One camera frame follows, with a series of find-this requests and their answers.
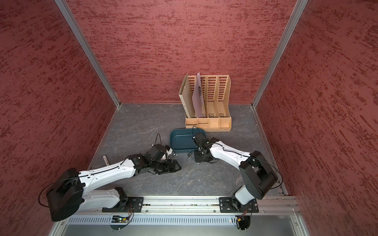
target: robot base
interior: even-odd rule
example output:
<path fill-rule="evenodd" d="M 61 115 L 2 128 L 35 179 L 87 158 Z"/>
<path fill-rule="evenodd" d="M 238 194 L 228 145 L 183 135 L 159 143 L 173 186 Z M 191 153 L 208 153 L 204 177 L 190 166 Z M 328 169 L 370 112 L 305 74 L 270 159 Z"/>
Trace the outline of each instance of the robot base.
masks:
<path fill-rule="evenodd" d="M 257 205 L 256 199 L 250 200 L 247 204 L 241 205 L 239 211 L 235 209 L 232 204 L 232 198 L 230 197 L 220 197 L 219 198 L 219 208 L 221 213 L 258 213 L 259 207 Z"/>

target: wires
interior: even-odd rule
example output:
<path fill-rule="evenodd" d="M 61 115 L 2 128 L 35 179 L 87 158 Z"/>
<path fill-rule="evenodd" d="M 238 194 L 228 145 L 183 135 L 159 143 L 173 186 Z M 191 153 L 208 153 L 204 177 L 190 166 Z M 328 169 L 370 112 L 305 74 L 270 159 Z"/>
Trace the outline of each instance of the wires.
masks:
<path fill-rule="evenodd" d="M 193 125 L 193 126 L 192 126 L 192 135 L 193 135 L 193 137 L 194 137 L 194 132 L 193 132 L 193 128 L 194 128 L 194 127 L 196 127 L 196 128 L 198 129 L 198 132 L 199 132 L 199 133 L 201 132 L 201 130 L 200 130 L 197 126 Z"/>
<path fill-rule="evenodd" d="M 227 152 L 230 152 L 230 153 L 236 153 L 236 154 L 238 154 L 238 155 L 240 155 L 240 156 L 243 156 L 243 157 L 249 157 L 249 156 L 244 156 L 244 155 L 242 155 L 242 154 L 240 154 L 240 153 L 237 153 L 237 152 L 234 152 L 234 151 L 231 151 L 231 150 L 225 150 L 225 147 L 222 146 L 222 145 L 220 145 L 219 143 L 209 143 L 209 144 L 205 145 L 204 147 L 206 147 L 206 146 L 208 146 L 208 145 L 211 145 L 211 144 L 218 144 L 219 146 L 222 147 L 223 151 L 227 151 Z M 250 158 L 255 159 L 255 160 L 258 160 L 258 161 L 261 161 L 261 162 L 264 162 L 264 163 L 270 165 L 271 167 L 273 167 L 273 168 L 274 168 L 274 169 L 280 174 L 280 176 L 281 176 L 281 182 L 278 180 L 278 182 L 279 182 L 280 184 L 279 184 L 278 186 L 276 186 L 276 187 L 274 187 L 274 188 L 270 188 L 270 189 L 275 189 L 275 188 L 278 188 L 278 187 L 280 187 L 280 186 L 282 185 L 282 183 L 284 182 L 284 178 L 282 177 L 281 172 L 280 172 L 275 166 L 273 166 L 273 165 L 270 164 L 269 162 L 266 162 L 266 161 L 261 160 L 261 159 L 256 158 L 256 157 L 250 157 Z"/>
<path fill-rule="evenodd" d="M 123 217 L 123 216 L 119 216 L 119 215 L 113 216 L 112 217 L 112 220 L 113 220 L 112 223 L 125 223 L 126 220 L 127 220 L 127 224 L 125 226 L 130 224 L 130 222 L 134 219 L 134 215 L 135 215 L 135 211 L 134 211 L 133 205 L 131 203 L 130 203 L 130 206 L 127 207 L 127 214 L 128 214 L 128 217 Z"/>
<path fill-rule="evenodd" d="M 157 134 L 157 135 L 156 135 L 156 138 L 155 138 L 155 144 L 156 144 L 156 141 L 158 140 L 158 136 L 159 136 L 160 144 L 161 144 L 161 137 L 160 137 L 160 134 Z"/>
<path fill-rule="evenodd" d="M 121 162 L 120 165 L 116 165 L 116 166 L 115 166 L 114 168 L 112 168 L 112 169 L 108 169 L 108 170 L 104 170 L 104 171 L 96 172 L 96 173 L 93 173 L 93 174 L 90 174 L 90 175 L 95 175 L 95 174 L 103 173 L 103 172 L 106 172 L 106 171 L 114 170 L 115 168 L 120 168 L 120 166 L 122 166 L 122 164 L 123 164 L 123 163 L 126 161 L 126 159 L 129 158 L 130 156 L 131 156 L 131 155 L 128 155 L 128 156 L 127 156 L 127 157 Z M 38 195 L 38 203 L 39 203 L 39 205 L 41 205 L 41 206 L 43 206 L 43 207 L 49 207 L 49 206 L 44 205 L 44 204 L 41 203 L 41 195 L 42 195 L 43 191 L 44 191 L 46 188 L 48 188 L 48 187 L 50 187 L 51 185 L 53 185 L 53 184 L 55 184 L 55 183 L 57 183 L 57 182 L 60 182 L 60 181 L 66 181 L 66 180 L 70 180 L 70 179 L 79 179 L 79 178 L 81 178 L 81 177 L 87 177 L 87 176 L 89 176 L 89 175 L 87 174 L 87 175 L 78 176 L 78 177 L 72 177 L 72 178 L 67 178 L 67 179 L 61 179 L 61 180 L 55 181 L 54 183 L 51 183 L 51 184 L 47 185 L 46 187 L 44 187 L 44 188 L 41 190 L 41 192 L 40 192 L 39 195 Z"/>
<path fill-rule="evenodd" d="M 243 221 L 244 220 L 244 216 L 245 216 L 246 213 L 247 213 L 247 209 L 245 209 L 245 212 L 241 216 L 238 216 L 238 218 L 242 218 L 243 217 L 243 219 L 242 219 L 242 221 Z"/>

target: black cable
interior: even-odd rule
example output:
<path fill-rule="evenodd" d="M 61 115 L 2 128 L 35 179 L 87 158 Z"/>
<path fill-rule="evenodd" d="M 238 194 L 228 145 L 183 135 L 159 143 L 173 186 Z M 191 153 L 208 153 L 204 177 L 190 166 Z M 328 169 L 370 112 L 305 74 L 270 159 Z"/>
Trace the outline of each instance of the black cable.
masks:
<path fill-rule="evenodd" d="M 251 215 L 249 216 L 249 223 L 248 223 L 248 227 L 247 228 L 249 228 L 249 226 L 251 225 L 251 218 L 252 218 L 252 212 L 251 212 Z"/>
<path fill-rule="evenodd" d="M 207 163 L 210 163 L 210 164 L 214 164 L 214 163 L 216 163 L 216 162 L 218 162 L 218 161 L 219 161 L 219 159 L 218 159 L 218 158 L 215 158 L 215 157 L 213 157 L 213 159 L 215 160 L 215 162 L 211 162 L 211 161 L 208 161 L 208 160 L 206 160 L 206 162 L 207 162 Z"/>
<path fill-rule="evenodd" d="M 230 152 L 230 153 L 236 153 L 236 154 L 238 154 L 238 155 L 240 155 L 240 156 L 243 156 L 243 157 L 249 157 L 249 156 L 244 156 L 244 155 L 242 155 L 242 154 L 240 154 L 240 153 L 237 153 L 237 152 L 234 152 L 234 151 L 231 151 L 231 150 L 225 150 L 225 147 L 222 146 L 222 145 L 220 145 L 219 143 L 209 143 L 209 144 L 206 144 L 203 148 L 205 148 L 205 147 L 208 146 L 208 145 L 212 145 L 212 144 L 218 144 L 219 146 L 222 147 L 223 151 L 227 151 L 227 152 Z M 270 189 L 275 189 L 275 188 L 278 188 L 278 187 L 280 187 L 280 186 L 282 185 L 282 183 L 284 182 L 284 178 L 282 177 L 281 172 L 280 172 L 275 166 L 273 166 L 273 165 L 270 164 L 269 162 L 266 162 L 266 161 L 261 160 L 261 159 L 256 158 L 256 157 L 250 157 L 250 158 L 252 158 L 252 159 L 256 159 L 256 160 L 258 160 L 258 161 L 261 161 L 261 162 L 264 162 L 264 163 L 270 165 L 271 167 L 273 167 L 273 168 L 274 168 L 274 169 L 280 174 L 280 176 L 281 176 L 281 182 L 278 180 L 278 182 L 279 182 L 280 184 L 279 184 L 278 186 L 276 186 L 276 187 L 274 187 L 274 188 L 270 188 Z"/>
<path fill-rule="evenodd" d="M 134 211 L 134 208 L 133 208 L 133 205 L 130 203 L 130 206 L 131 206 L 131 210 L 133 211 L 132 214 L 133 214 L 133 217 L 130 219 L 131 215 L 129 216 L 129 220 L 127 222 L 127 224 L 125 225 L 125 227 L 130 224 L 130 222 L 134 219 L 134 215 L 135 215 L 135 211 Z"/>
<path fill-rule="evenodd" d="M 161 144 L 161 137 L 160 137 L 160 134 L 157 134 L 157 135 L 156 135 L 156 138 L 155 138 L 155 144 L 156 144 L 156 141 L 158 140 L 158 136 L 159 136 L 160 144 Z"/>
<path fill-rule="evenodd" d="M 199 133 L 201 133 L 201 130 L 200 130 L 197 126 L 193 125 L 193 126 L 192 126 L 192 135 L 193 135 L 193 137 L 194 137 L 194 132 L 193 132 L 194 127 L 196 127 L 196 128 L 198 129 L 198 132 L 199 132 Z"/>
<path fill-rule="evenodd" d="M 90 174 L 90 175 L 95 175 L 95 174 L 99 174 L 99 173 L 103 173 L 103 172 L 106 172 L 106 171 L 113 170 L 113 169 L 115 169 L 115 168 L 120 168 L 120 167 L 122 166 L 122 164 L 125 162 L 125 160 L 126 160 L 128 157 L 130 157 L 130 156 L 131 156 L 131 155 L 128 155 L 128 156 L 127 156 L 127 157 L 121 162 L 121 164 L 120 164 L 119 166 L 116 166 L 116 167 L 114 167 L 114 168 L 112 168 L 112 169 L 108 169 L 108 170 L 104 170 L 104 171 L 96 172 L 96 173 L 93 173 L 93 174 Z M 42 195 L 43 191 L 44 191 L 46 188 L 48 188 L 49 186 L 51 186 L 51 185 L 53 185 L 53 184 L 55 184 L 55 183 L 57 183 L 57 182 L 60 182 L 60 181 L 65 181 L 65 180 L 69 180 L 69 179 L 78 179 L 78 178 L 81 178 L 81 177 L 87 177 L 87 176 L 89 176 L 89 175 L 87 174 L 87 175 L 84 175 L 84 176 L 78 176 L 78 177 L 72 177 L 72 178 L 67 178 L 67 179 L 61 179 L 61 180 L 55 181 L 54 183 L 51 183 L 51 184 L 47 185 L 47 186 L 44 187 L 44 188 L 41 190 L 41 192 L 39 193 L 39 195 L 38 195 L 38 203 L 39 203 L 41 206 L 43 206 L 43 207 L 49 207 L 49 206 L 44 205 L 44 204 L 41 203 L 41 195 Z"/>

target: metal frame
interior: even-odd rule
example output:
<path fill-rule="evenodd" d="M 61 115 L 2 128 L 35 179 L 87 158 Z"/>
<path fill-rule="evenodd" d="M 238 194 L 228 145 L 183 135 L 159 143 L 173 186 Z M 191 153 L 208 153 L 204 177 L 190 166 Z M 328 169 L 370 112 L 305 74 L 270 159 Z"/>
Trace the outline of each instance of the metal frame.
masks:
<path fill-rule="evenodd" d="M 295 7 L 290 16 L 290 19 L 285 27 L 285 30 L 283 31 L 280 42 L 278 43 L 277 49 L 274 52 L 274 55 L 272 57 L 272 60 L 270 61 L 268 69 L 266 70 L 266 74 L 264 78 L 262 79 L 261 85 L 259 89 L 257 90 L 255 98 L 253 99 L 252 106 L 254 108 L 257 107 L 257 104 L 259 103 L 261 96 L 264 93 L 264 90 L 269 83 L 269 80 L 274 72 L 274 69 L 276 68 L 278 61 L 280 60 L 282 53 L 284 52 L 285 47 L 287 43 L 289 42 L 289 39 L 295 29 L 295 26 L 297 25 L 298 20 L 301 17 L 303 10 L 305 9 L 307 1 L 308 0 L 298 0 L 297 3 L 295 4 Z"/>
<path fill-rule="evenodd" d="M 259 116 L 257 114 L 257 111 L 256 111 L 255 107 L 252 107 L 252 114 L 253 114 L 253 117 L 255 118 L 256 126 L 257 126 L 257 129 L 259 131 L 259 134 L 260 134 L 261 140 L 263 142 L 264 148 L 265 148 L 265 150 L 266 150 L 266 152 L 268 154 L 268 159 L 279 170 L 279 168 L 277 166 L 277 163 L 276 163 L 276 160 L 274 159 L 274 156 L 273 156 L 273 153 L 272 153 L 272 149 L 270 149 L 270 145 L 269 145 L 268 139 L 266 138 L 264 129 L 262 128 L 262 125 L 261 125 L 261 122 L 260 122 L 260 118 L 259 118 Z M 287 189 L 285 187 L 285 183 L 283 183 L 281 185 L 281 189 L 282 189 L 284 195 L 288 195 Z"/>
<path fill-rule="evenodd" d="M 105 75 L 105 72 L 101 68 L 100 63 L 97 61 L 95 54 L 93 53 L 91 47 L 89 46 L 87 40 L 85 39 L 83 32 L 81 31 L 75 17 L 73 16 L 67 2 L 65 0 L 55 0 L 55 3 L 58 5 L 59 10 L 66 19 L 68 25 L 70 26 L 73 34 L 79 41 L 81 47 L 83 48 L 85 54 L 87 55 L 89 61 L 91 62 L 93 68 L 97 72 L 97 75 L 100 77 L 103 85 L 105 86 L 106 91 L 108 91 L 110 97 L 112 98 L 114 104 L 119 108 L 121 102 L 117 97 L 117 94 L 114 92 L 113 87 L 109 83 L 108 78 Z"/>
<path fill-rule="evenodd" d="M 219 209 L 219 197 L 229 196 L 175 196 L 175 195 L 144 195 L 143 207 L 141 213 L 135 213 L 137 218 L 162 218 L 162 216 L 182 218 L 217 218 L 240 215 L 241 213 L 221 213 Z M 252 215 L 287 215 L 290 216 L 294 230 L 297 236 L 308 236 L 307 229 L 303 223 L 301 211 L 298 208 L 295 196 L 265 196 L 262 200 L 257 200 L 259 206 L 258 213 Z M 78 212 L 70 218 L 98 218 L 99 216 L 111 216 L 116 213 L 104 213 L 101 208 L 90 209 Z M 49 236 L 60 236 L 66 225 L 71 224 L 70 218 L 56 222 Z M 97 224 L 93 220 L 85 220 L 81 224 Z M 140 225 L 138 221 L 130 225 Z"/>
<path fill-rule="evenodd" d="M 113 123 L 114 123 L 114 119 L 117 117 L 119 111 L 121 109 L 121 105 L 119 107 L 116 108 L 116 110 L 114 111 L 114 114 L 112 116 L 112 119 L 110 120 L 109 124 L 108 124 L 108 127 L 106 128 L 105 130 L 105 133 L 104 135 L 102 136 L 101 138 L 101 141 L 100 141 L 100 144 L 98 145 L 97 149 L 96 149 L 96 152 L 94 153 L 93 155 L 93 158 L 91 160 L 91 163 L 89 164 L 88 166 L 88 170 L 91 170 L 92 166 L 93 166 L 93 160 L 95 159 L 95 157 L 98 155 L 98 153 L 100 152 L 100 150 L 102 149 L 104 143 L 105 143 L 105 140 L 106 138 L 108 137 L 109 135 L 109 132 L 110 132 L 110 129 L 111 127 L 113 126 Z"/>

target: gray marble floor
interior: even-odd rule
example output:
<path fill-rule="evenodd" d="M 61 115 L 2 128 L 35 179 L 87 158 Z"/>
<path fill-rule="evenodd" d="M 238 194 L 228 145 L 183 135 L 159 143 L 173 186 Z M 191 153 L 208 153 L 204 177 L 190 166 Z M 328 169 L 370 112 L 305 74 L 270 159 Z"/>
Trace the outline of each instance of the gray marble floor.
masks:
<path fill-rule="evenodd" d="M 266 156 L 250 106 L 230 105 L 232 129 L 230 132 L 206 133 L 225 144 L 242 151 L 260 151 Z M 130 154 L 145 153 L 154 144 L 156 134 L 161 135 L 163 145 L 169 145 L 172 130 L 185 128 L 185 111 L 181 104 L 123 104 L 110 131 L 97 151 L 90 169 L 105 166 L 103 155 L 110 164 L 125 159 Z M 187 159 L 187 153 L 175 157 L 181 171 L 163 175 L 140 174 L 104 186 L 102 189 L 123 187 L 127 194 L 178 194 L 178 195 L 231 195 L 243 180 L 239 170 L 218 161 L 215 164 Z M 278 195 L 280 188 L 268 195 Z"/>

